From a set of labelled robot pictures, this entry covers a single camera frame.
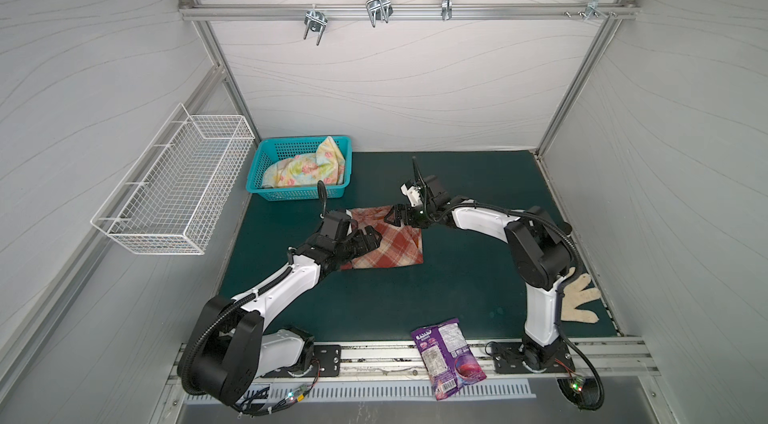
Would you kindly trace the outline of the red plaid skirt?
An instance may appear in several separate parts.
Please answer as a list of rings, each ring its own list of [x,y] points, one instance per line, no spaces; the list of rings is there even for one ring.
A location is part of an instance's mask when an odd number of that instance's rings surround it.
[[[424,262],[422,230],[387,223],[385,218],[391,210],[391,206],[380,206],[349,211],[360,229],[372,226],[382,235],[382,240],[377,249],[344,264],[342,270],[388,269]]]

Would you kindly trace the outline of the floral yellow skirt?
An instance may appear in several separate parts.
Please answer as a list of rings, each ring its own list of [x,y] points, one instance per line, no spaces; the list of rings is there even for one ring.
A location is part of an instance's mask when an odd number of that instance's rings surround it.
[[[261,179],[265,189],[341,185],[345,180],[346,159],[333,137],[321,141],[289,140],[274,145],[278,159],[269,165]]]

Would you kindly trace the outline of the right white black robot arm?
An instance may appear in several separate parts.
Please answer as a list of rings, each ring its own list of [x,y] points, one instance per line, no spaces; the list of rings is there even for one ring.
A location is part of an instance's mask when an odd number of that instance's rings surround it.
[[[452,197],[434,176],[408,181],[401,192],[408,202],[390,208],[385,215],[390,225],[426,229],[441,224],[506,243],[526,285],[525,337],[541,348],[557,341],[566,274],[580,265],[567,224],[557,224],[540,206],[511,210]]]

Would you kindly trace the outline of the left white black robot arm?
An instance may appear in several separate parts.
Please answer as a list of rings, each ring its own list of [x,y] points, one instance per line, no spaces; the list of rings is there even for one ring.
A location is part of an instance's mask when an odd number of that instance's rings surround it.
[[[177,367],[189,395],[209,395],[232,406],[254,379],[274,371],[303,374],[315,367],[314,337],[300,329],[266,332],[305,292],[343,265],[379,248],[382,235],[359,227],[347,211],[329,211],[315,233],[287,250],[286,263],[232,298],[203,307]]]

